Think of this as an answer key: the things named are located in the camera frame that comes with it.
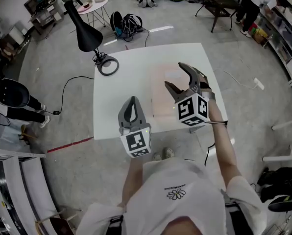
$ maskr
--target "white table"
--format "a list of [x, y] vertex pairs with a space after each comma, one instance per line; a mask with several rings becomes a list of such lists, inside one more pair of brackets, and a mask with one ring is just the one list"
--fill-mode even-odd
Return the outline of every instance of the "white table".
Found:
[[[93, 27], [94, 27], [94, 17], [95, 17], [99, 22], [101, 22], [101, 24], [102, 24], [104, 27], [106, 27], [106, 23], [110, 26], [109, 22], [105, 20], [104, 15], [103, 15], [103, 10], [102, 10], [102, 9], [104, 9], [105, 13], [107, 14], [107, 16], [108, 16], [108, 18], [109, 18], [109, 20], [110, 20], [110, 17], [109, 17], [109, 15], [108, 15], [108, 13], [107, 13], [105, 7], [104, 7], [105, 4], [106, 4], [108, 1], [109, 1], [109, 0], [105, 0], [105, 1], [102, 1], [102, 2], [95, 2], [95, 0], [92, 0], [92, 7], [90, 7], [88, 10], [85, 10], [85, 11], [83, 11], [83, 12], [79, 12], [79, 15], [86, 15], [86, 16], [87, 16], [87, 19], [88, 19], [88, 24], [90, 25], [88, 14], [91, 13], [92, 16], [93, 16]], [[94, 15], [94, 13], [96, 13], [98, 16], [100, 16], [101, 19], [102, 19], [102, 21], [100, 21], [99, 18], [96, 17], [96, 16]]]
[[215, 74], [200, 43], [144, 47], [113, 53], [110, 56], [119, 61], [119, 70], [109, 77], [101, 75], [98, 70], [95, 72], [93, 119], [96, 140], [120, 136], [118, 113], [124, 102], [131, 96], [139, 99], [146, 121], [151, 125], [152, 133], [189, 128], [178, 122], [175, 116], [153, 116], [153, 91], [150, 86], [152, 69], [150, 67], [167, 66], [167, 64], [176, 64], [178, 67], [178, 62], [191, 65], [207, 76], [209, 85], [216, 94], [222, 117], [227, 120]]

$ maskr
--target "white plug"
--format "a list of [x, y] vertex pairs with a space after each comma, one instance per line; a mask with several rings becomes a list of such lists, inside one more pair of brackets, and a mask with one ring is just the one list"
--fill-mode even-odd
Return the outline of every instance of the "white plug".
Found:
[[258, 80], [257, 77], [254, 78], [254, 83], [255, 83], [256, 86], [258, 86], [260, 89], [262, 89], [262, 90], [265, 89], [264, 85]]

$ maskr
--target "small round table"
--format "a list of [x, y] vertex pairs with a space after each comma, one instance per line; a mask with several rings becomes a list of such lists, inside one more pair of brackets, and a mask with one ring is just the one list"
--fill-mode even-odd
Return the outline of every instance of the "small round table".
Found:
[[[97, 21], [97, 20], [98, 20], [99, 22], [101, 22], [101, 24], [102, 24], [104, 27], [106, 27], [106, 23], [111, 27], [110, 23], [109, 23], [108, 21], [105, 20], [104, 15], [103, 15], [103, 10], [102, 10], [102, 9], [104, 9], [105, 13], [107, 14], [107, 16], [108, 16], [108, 18], [109, 18], [109, 20], [110, 20], [110, 17], [109, 17], [109, 15], [108, 15], [108, 13], [107, 13], [105, 7], [104, 7], [105, 4], [106, 4], [108, 1], [109, 1], [109, 0], [105, 0], [105, 1], [102, 1], [102, 2], [95, 2], [95, 0], [92, 0], [92, 2], [91, 2], [91, 3], [92, 3], [92, 7], [90, 7], [88, 10], [85, 10], [85, 11], [83, 11], [83, 12], [79, 12], [79, 15], [85, 15], [85, 14], [86, 14], [87, 19], [88, 19], [88, 24], [91, 25], [90, 22], [89, 22], [89, 17], [88, 17], [88, 14], [91, 13], [91, 14], [93, 15], [93, 27], [94, 27], [94, 22]], [[98, 9], [101, 9], [101, 15], [97, 12]], [[98, 16], [100, 16], [100, 17], [102, 18], [102, 21], [99, 20], [99, 18], [98, 18], [97, 16], [95, 16], [94, 13], [96, 13]]]

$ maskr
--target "gray floor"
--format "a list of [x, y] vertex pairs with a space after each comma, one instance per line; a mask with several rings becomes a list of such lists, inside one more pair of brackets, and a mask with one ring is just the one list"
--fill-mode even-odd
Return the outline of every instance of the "gray floor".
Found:
[[[152, 29], [163, 26], [174, 28], [150, 34], [147, 46], [176, 43], [202, 43], [218, 80], [226, 106], [228, 130], [235, 140], [239, 168], [249, 183], [257, 181], [265, 166], [264, 154], [288, 151], [292, 128], [273, 132], [271, 126], [292, 119], [292, 88], [287, 86], [287, 75], [278, 58], [269, 48], [264, 49], [254, 40], [243, 36], [238, 25], [230, 28], [228, 18], [219, 19], [211, 33], [213, 16], [202, 9], [195, 17], [199, 4], [186, 1], [174, 3], [158, 0], [158, 7], [139, 8], [135, 0], [109, 0], [105, 8], [109, 15], [118, 10], [133, 13], [143, 19], [143, 26]], [[114, 39], [108, 28], [95, 27], [105, 36], [103, 43]], [[95, 76], [93, 53], [79, 50], [76, 32], [69, 16], [52, 31], [50, 37], [31, 43], [21, 70], [20, 82], [27, 85], [32, 95], [45, 103], [48, 110], [59, 110], [61, 93], [66, 81], [74, 76]], [[118, 40], [100, 51], [113, 53], [127, 48], [144, 47], [147, 32], [137, 34], [130, 43]], [[253, 86], [257, 77], [265, 90], [248, 89], [236, 83]], [[63, 112], [52, 116], [44, 129], [33, 124], [38, 135], [34, 148], [43, 152], [93, 136], [93, 84], [88, 79], [74, 80], [66, 87]], [[171, 147], [177, 156], [203, 163], [207, 146], [213, 143], [209, 127], [196, 134], [171, 131], [153, 135], [154, 150]], [[47, 154], [45, 173], [54, 200], [58, 205], [86, 209], [93, 201], [118, 204], [128, 169], [129, 158], [119, 139], [90, 140]], [[211, 154], [207, 169], [212, 179], [223, 186], [215, 155]], [[275, 216], [269, 214], [272, 221]]]

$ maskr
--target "white sneaker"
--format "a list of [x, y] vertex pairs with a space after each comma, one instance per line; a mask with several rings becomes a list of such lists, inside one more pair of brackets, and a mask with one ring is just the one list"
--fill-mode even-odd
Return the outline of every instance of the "white sneaker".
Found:
[[240, 30], [240, 33], [242, 33], [244, 36], [248, 38], [252, 38], [252, 36], [247, 31], [243, 31], [243, 29]]
[[42, 104], [42, 106], [40, 107], [40, 110], [38, 110], [37, 113], [44, 112], [46, 109], [47, 109], [47, 106], [45, 104]]
[[40, 124], [39, 128], [44, 128], [46, 124], [48, 124], [49, 122], [50, 122], [50, 117], [45, 116], [45, 121]]
[[174, 151], [167, 147], [163, 148], [163, 154], [165, 155], [165, 159], [174, 157]]
[[162, 160], [161, 156], [159, 153], [155, 153], [154, 156], [152, 157], [153, 161], [160, 161]]

